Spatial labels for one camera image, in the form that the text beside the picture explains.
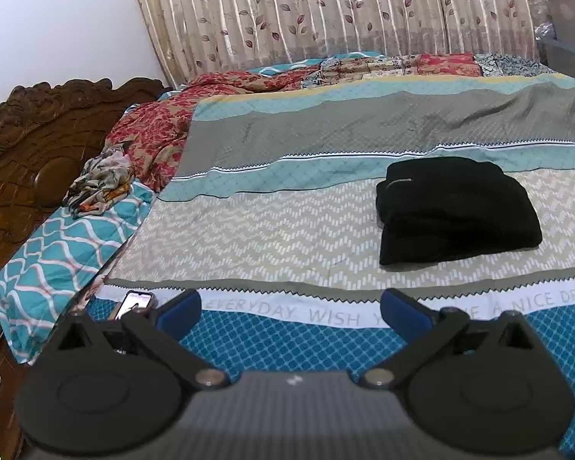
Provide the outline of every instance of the smartphone screen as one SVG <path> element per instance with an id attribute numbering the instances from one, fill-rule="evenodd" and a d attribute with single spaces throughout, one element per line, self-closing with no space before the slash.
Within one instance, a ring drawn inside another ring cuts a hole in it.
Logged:
<path id="1" fill-rule="evenodd" d="M 120 310 L 117 312 L 115 319 L 120 319 L 124 313 L 129 312 L 132 308 L 146 308 L 153 299 L 153 294 L 147 292 L 130 291 L 126 294 Z"/>

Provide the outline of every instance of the crumpled scarf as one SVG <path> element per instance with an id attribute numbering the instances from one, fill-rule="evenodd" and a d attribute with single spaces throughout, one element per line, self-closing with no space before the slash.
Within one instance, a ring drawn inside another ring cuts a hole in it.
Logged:
<path id="1" fill-rule="evenodd" d="M 111 145 L 84 164 L 81 176 L 62 200 L 73 218 L 101 215 L 127 197 L 134 180 L 134 168 L 126 154 L 128 145 L 128 141 Z"/>

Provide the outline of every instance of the carved wood ornament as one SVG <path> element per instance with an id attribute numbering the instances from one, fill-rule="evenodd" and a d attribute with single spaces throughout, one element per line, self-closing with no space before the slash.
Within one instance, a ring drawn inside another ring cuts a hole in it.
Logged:
<path id="1" fill-rule="evenodd" d="M 12 91 L 0 104 L 0 268 L 59 206 L 123 111 L 165 90 L 157 79 L 135 78 L 116 90 L 109 79 L 72 79 Z M 14 395 L 25 369 L 14 364 L 1 333 L 0 395 L 8 401 L 4 394 Z M 21 435 L 12 411 L 0 411 L 0 422 L 0 454 L 16 458 Z"/>

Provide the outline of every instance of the leaf pattern curtain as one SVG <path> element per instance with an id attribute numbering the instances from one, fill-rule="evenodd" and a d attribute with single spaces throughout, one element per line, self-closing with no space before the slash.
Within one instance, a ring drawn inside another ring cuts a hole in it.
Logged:
<path id="1" fill-rule="evenodd" d="M 449 51 L 536 55 L 527 0 L 139 3 L 173 85 L 203 72 L 251 69 L 352 51 L 390 56 Z"/>

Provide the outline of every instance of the black folded garment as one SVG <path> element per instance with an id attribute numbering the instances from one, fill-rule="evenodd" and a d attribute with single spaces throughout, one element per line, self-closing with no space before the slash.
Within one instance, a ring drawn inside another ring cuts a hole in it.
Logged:
<path id="1" fill-rule="evenodd" d="M 379 262 L 425 263 L 538 246 L 526 190 L 492 163 L 465 158 L 391 164 L 377 185 Z"/>

